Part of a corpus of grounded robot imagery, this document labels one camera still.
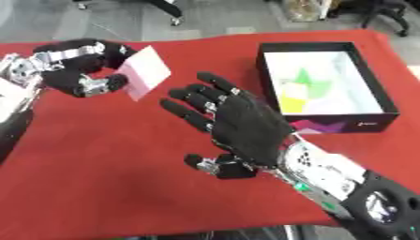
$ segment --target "gray floor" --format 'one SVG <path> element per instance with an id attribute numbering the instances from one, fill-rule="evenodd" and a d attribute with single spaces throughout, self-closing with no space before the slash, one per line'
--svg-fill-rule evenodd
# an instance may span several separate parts
<path id="1" fill-rule="evenodd" d="M 324 22 L 289 22 L 276 2 L 263 0 L 178 0 L 186 22 L 169 25 L 169 16 L 138 0 L 97 0 L 80 11 L 70 0 L 0 0 L 0 42 L 48 41 L 70 38 L 173 40 L 254 32 L 352 29 L 356 16 Z M 408 65 L 420 65 L 420 14 L 409 9 L 411 35 L 395 35 L 392 22 L 378 18 L 370 26 L 386 33 Z M 351 239 L 340 229 L 317 228 L 322 240 Z"/>

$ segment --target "open box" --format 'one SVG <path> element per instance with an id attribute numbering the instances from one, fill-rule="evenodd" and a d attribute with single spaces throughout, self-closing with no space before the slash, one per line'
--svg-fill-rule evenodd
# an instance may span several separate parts
<path id="1" fill-rule="evenodd" d="M 268 103 L 302 133 L 378 132 L 399 116 L 351 42 L 263 43 L 257 67 Z"/>

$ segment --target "red table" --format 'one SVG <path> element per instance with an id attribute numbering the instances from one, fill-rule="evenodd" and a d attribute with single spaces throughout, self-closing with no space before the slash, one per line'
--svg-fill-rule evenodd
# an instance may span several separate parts
<path id="1" fill-rule="evenodd" d="M 210 70 L 261 93 L 260 42 L 353 41 L 396 102 L 401 116 L 380 134 L 308 137 L 420 190 L 420 83 L 372 31 L 279 33 L 152 44 L 172 76 L 140 102 L 125 93 L 79 99 L 49 91 L 36 118 L 0 169 L 0 239 L 77 239 L 198 232 L 274 224 L 331 224 L 315 204 L 261 174 L 219 181 L 191 170 L 185 153 L 214 156 L 209 137 L 160 109 L 168 89 Z M 37 44 L 2 44 L 30 53 Z"/>

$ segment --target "black glove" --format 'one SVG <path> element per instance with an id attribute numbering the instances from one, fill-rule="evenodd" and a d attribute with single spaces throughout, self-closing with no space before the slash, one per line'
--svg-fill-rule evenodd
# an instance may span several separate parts
<path id="1" fill-rule="evenodd" d="M 293 132 L 281 113 L 212 73 L 199 72 L 197 78 L 214 87 L 191 84 L 172 89 L 169 95 L 200 113 L 166 98 L 160 104 L 198 130 L 211 133 L 213 143 L 230 154 L 217 159 L 187 155 L 186 163 L 219 178 L 252 177 L 258 168 L 275 168 L 279 148 Z"/>
<path id="2" fill-rule="evenodd" d="M 103 54 L 86 54 L 71 59 L 62 60 L 65 68 L 55 71 L 44 71 L 42 77 L 44 83 L 51 88 L 57 89 L 74 97 L 89 97 L 85 93 L 86 86 L 83 83 L 88 81 L 95 85 L 95 81 L 88 80 L 86 74 L 101 71 L 102 68 L 118 69 L 124 61 L 136 51 L 127 45 L 120 43 L 83 38 L 70 41 L 63 41 L 36 47 L 34 53 L 61 52 L 65 50 L 79 49 L 84 46 L 95 46 L 97 43 L 104 45 Z M 128 80 L 124 75 L 110 75 L 105 80 L 106 90 L 96 91 L 95 94 L 103 94 L 121 89 Z"/>

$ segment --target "black chair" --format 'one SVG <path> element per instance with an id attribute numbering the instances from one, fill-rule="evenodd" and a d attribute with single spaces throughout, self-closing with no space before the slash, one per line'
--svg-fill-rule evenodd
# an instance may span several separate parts
<path id="1" fill-rule="evenodd" d="M 87 3 L 89 3 L 91 0 L 72 0 L 73 3 L 76 3 L 78 8 L 80 10 L 85 10 L 87 9 Z M 172 16 L 171 18 L 171 25 L 172 26 L 177 26 L 180 25 L 184 18 L 183 18 L 183 14 L 182 11 L 179 7 L 177 7 L 175 4 L 170 4 L 165 0 L 145 0 L 146 2 L 154 5 L 155 7 L 165 11 L 166 13 L 168 13 L 169 15 Z"/>
<path id="2" fill-rule="evenodd" d="M 406 6 L 400 2 L 387 0 L 355 0 L 342 2 L 336 9 L 328 12 L 329 18 L 336 18 L 344 13 L 359 13 L 364 15 L 362 28 L 367 28 L 370 22 L 378 15 L 383 15 L 393 19 L 401 25 L 402 30 L 397 34 L 406 37 L 409 34 L 409 24 L 404 19 Z"/>

